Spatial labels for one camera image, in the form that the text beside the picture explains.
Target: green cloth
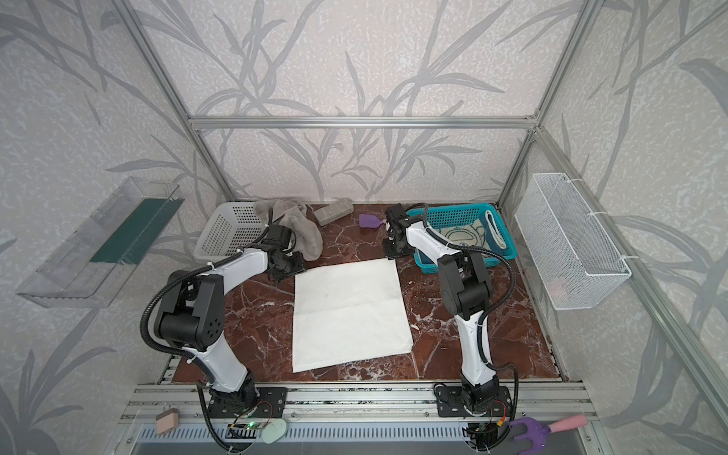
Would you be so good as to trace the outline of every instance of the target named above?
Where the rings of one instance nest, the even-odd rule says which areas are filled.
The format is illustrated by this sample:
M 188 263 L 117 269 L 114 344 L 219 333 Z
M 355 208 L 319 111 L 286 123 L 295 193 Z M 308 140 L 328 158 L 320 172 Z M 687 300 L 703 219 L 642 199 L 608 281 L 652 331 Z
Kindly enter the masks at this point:
M 101 245 L 91 262 L 139 264 L 184 199 L 142 200 L 116 231 Z

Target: white strap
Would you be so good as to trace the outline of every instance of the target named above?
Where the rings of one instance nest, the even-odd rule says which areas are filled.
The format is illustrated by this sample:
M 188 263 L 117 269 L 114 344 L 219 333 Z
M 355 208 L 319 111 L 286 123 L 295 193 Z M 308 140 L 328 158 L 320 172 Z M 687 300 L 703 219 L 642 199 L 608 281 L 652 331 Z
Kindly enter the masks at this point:
M 501 250 L 507 249 L 508 245 L 506 245 L 503 234 L 501 234 L 500 229 L 498 229 L 498 225 L 496 224 L 495 216 L 493 216 L 493 212 L 490 210 L 486 210 L 486 223 L 488 224 L 488 229 L 490 229 L 491 234 L 493 234 L 493 240 L 495 240 L 496 244 L 498 244 L 498 248 Z

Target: purple toy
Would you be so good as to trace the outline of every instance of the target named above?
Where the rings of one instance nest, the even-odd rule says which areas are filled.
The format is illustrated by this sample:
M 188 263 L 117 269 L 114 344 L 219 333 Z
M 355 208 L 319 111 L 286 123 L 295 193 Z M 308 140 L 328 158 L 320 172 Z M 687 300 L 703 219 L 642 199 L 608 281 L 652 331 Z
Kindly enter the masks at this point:
M 587 418 L 584 414 L 578 414 L 576 416 L 566 417 L 565 419 L 553 422 L 551 425 L 543 427 L 536 419 L 531 417 L 523 417 L 522 419 L 514 420 L 508 425 L 513 427 L 514 425 L 524 424 L 526 425 L 526 432 L 522 435 L 515 436 L 513 440 L 524 440 L 530 439 L 533 442 L 533 446 L 529 450 L 518 452 L 518 455 L 534 455 L 539 453 L 546 446 L 546 435 L 549 433 L 556 433 L 560 431 L 573 430 L 585 426 Z
M 384 221 L 380 220 L 377 215 L 367 215 L 365 213 L 359 215 L 359 227 L 377 229 L 382 224 L 384 224 Z

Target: blue basket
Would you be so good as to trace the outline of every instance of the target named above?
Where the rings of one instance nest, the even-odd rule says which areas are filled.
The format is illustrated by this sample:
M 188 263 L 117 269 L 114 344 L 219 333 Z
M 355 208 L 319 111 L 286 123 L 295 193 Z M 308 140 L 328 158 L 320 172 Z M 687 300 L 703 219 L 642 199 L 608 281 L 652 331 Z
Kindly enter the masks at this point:
M 430 207 L 427 210 L 427 223 L 435 229 L 442 229 L 452 226 L 464 226 L 466 224 L 472 224 L 476 219 L 480 218 L 480 222 L 483 226 L 488 226 L 485 220 L 486 210 L 490 210 L 495 218 L 496 225 L 503 234 L 503 239 L 507 248 L 505 254 L 502 256 L 506 259 L 515 259 L 518 253 L 515 250 L 513 239 L 510 237 L 508 229 L 506 229 L 500 214 L 496 211 L 495 207 L 490 204 L 461 204 L 461 205 L 448 205 L 445 207 Z M 421 208 L 412 209 L 407 212 L 408 215 L 421 215 L 423 210 Z M 417 263 L 422 273 L 430 274 L 438 272 L 438 265 L 433 264 L 430 258 L 422 255 L 420 257 L 419 250 L 414 253 L 414 261 Z M 486 267 L 495 267 L 500 262 L 496 258 L 483 258 Z

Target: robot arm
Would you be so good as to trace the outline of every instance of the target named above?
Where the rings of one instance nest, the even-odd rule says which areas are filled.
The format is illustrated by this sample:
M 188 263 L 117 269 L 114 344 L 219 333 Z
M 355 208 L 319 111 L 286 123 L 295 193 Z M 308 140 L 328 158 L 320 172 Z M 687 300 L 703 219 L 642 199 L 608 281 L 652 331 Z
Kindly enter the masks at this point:
M 245 248 L 240 257 L 175 286 L 159 304 L 154 334 L 171 347 L 192 353 L 207 366 L 214 376 L 212 390 L 218 402 L 227 400 L 248 408 L 257 403 L 253 376 L 235 357 L 223 335 L 225 295 L 260 273 L 280 281 L 304 271 L 303 256 L 286 250 L 290 237 L 289 228 L 270 226 L 265 238 Z M 168 282 L 187 273 L 176 271 Z
M 455 317 L 460 335 L 462 402 L 470 413 L 482 414 L 501 392 L 496 372 L 489 368 L 492 361 L 487 318 L 483 321 L 483 335 L 478 339 L 478 319 L 490 306 L 493 295 L 481 254 L 450 248 L 447 239 L 438 241 L 427 232 L 421 216 L 407 215 L 400 204 L 389 207 L 386 215 L 389 238 L 383 246 L 387 258 L 410 256 L 416 248 L 438 265 L 442 302 Z M 487 363 L 480 358 L 479 343 Z

